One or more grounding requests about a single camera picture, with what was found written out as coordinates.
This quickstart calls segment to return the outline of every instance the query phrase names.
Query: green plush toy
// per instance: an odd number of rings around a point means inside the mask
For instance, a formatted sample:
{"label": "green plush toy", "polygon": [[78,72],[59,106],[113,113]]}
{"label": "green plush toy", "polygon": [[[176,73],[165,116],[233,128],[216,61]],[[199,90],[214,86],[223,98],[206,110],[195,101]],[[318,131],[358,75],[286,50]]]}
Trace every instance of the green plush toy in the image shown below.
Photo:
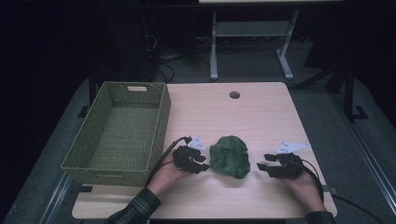
{"label": "green plush toy", "polygon": [[217,173],[244,178],[250,172],[247,145],[236,136],[221,137],[210,146],[210,166]]}

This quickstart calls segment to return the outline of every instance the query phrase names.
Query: gray carpet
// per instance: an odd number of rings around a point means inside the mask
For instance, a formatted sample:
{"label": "gray carpet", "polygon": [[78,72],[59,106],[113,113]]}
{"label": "gray carpet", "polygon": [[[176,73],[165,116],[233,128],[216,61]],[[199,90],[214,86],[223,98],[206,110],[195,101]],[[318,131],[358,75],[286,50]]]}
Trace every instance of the gray carpet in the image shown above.
{"label": "gray carpet", "polygon": [[[311,43],[292,42],[287,58],[295,79],[286,81],[275,54],[275,49],[281,43],[282,40],[266,42],[259,39],[249,40],[248,44],[242,41],[240,45],[232,48],[234,51],[226,49],[227,46],[219,47],[217,82],[281,81],[292,86],[320,71],[304,67]],[[173,83],[209,81],[208,51],[198,56],[199,58],[195,59],[187,58],[167,63],[175,70]],[[168,67],[160,67],[166,76],[172,75]],[[396,216],[372,177],[359,144],[345,123],[344,115],[339,112],[337,102],[342,101],[343,94],[327,93],[324,90],[327,80],[323,78],[301,91],[290,91],[327,184],[336,190],[338,196],[366,208],[385,223],[396,223]],[[158,76],[155,81],[163,81],[162,76]],[[62,176],[59,166],[82,122],[82,119],[78,118],[78,113],[84,105],[88,105],[87,84],[87,81],[82,83],[71,100],[4,223],[40,223],[52,192]],[[384,173],[394,185],[396,131],[376,106],[370,92],[359,81],[355,84],[355,105],[361,105],[369,119],[357,120],[353,125],[359,129]],[[71,215],[79,188],[79,183],[71,182],[60,209],[54,211],[52,223],[80,223],[80,220],[74,219]],[[377,223],[361,210],[337,199],[334,201],[338,209],[337,223]],[[287,222],[305,223],[299,219]],[[101,223],[101,220],[86,220],[84,223]]]}

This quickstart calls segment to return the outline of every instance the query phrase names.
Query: white metal frame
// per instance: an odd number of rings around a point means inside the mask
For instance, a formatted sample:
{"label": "white metal frame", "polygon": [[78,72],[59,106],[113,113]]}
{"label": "white metal frame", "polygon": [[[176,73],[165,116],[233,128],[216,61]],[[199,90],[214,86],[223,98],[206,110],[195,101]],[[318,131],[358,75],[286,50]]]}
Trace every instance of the white metal frame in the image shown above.
{"label": "white metal frame", "polygon": [[217,21],[217,13],[213,12],[212,50],[210,52],[210,79],[217,80],[218,62],[216,58],[217,36],[284,36],[285,42],[281,49],[276,50],[277,58],[287,80],[293,79],[286,50],[288,49],[299,10],[294,10],[289,21]]}

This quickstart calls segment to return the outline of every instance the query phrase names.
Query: floor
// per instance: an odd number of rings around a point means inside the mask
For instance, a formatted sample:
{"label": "floor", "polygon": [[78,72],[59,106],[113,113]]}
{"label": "floor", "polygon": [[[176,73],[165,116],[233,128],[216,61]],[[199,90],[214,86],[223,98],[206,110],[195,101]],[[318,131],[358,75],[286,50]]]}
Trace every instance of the floor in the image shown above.
{"label": "floor", "polygon": [[[295,78],[287,81],[282,74],[275,50],[282,39],[237,39],[222,41],[219,46],[217,82],[284,82],[288,86],[312,77],[318,69],[304,67],[307,54],[312,46],[309,41],[293,41],[287,52],[287,59]],[[209,82],[209,52],[205,39],[199,40],[203,46],[195,58],[177,58],[169,50],[160,65],[161,72],[154,81],[170,83]],[[290,91],[306,134],[315,151],[318,163],[332,193],[338,197],[365,208],[384,223],[396,223],[396,211],[389,206],[395,193],[396,184],[396,130],[376,106],[370,92],[355,81],[354,104],[361,105],[369,119],[349,122],[342,112],[342,91],[329,94],[325,91],[328,78],[325,77],[303,90]],[[89,104],[88,81],[81,83],[69,106],[64,111],[50,140],[45,146],[34,170],[11,208],[5,224],[23,223],[101,223],[101,220],[77,220],[72,217],[72,208],[78,195],[80,184],[63,175],[59,167],[70,147],[83,118],[78,114]],[[367,149],[390,187],[393,198],[387,198],[387,189],[378,184],[379,179],[367,160]],[[334,199],[338,213],[337,223],[379,223],[360,209]],[[287,223],[305,223],[302,219],[287,220]]]}

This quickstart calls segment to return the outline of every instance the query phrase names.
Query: basket handle hole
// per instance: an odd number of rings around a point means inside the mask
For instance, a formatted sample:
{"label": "basket handle hole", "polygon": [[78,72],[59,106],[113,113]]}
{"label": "basket handle hole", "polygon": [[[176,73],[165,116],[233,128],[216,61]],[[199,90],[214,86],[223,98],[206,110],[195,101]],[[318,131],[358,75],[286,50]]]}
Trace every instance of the basket handle hole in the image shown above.
{"label": "basket handle hole", "polygon": [[122,175],[96,175],[97,177],[112,177],[112,178],[122,178]]}
{"label": "basket handle hole", "polygon": [[146,87],[128,86],[128,91],[148,91]]}

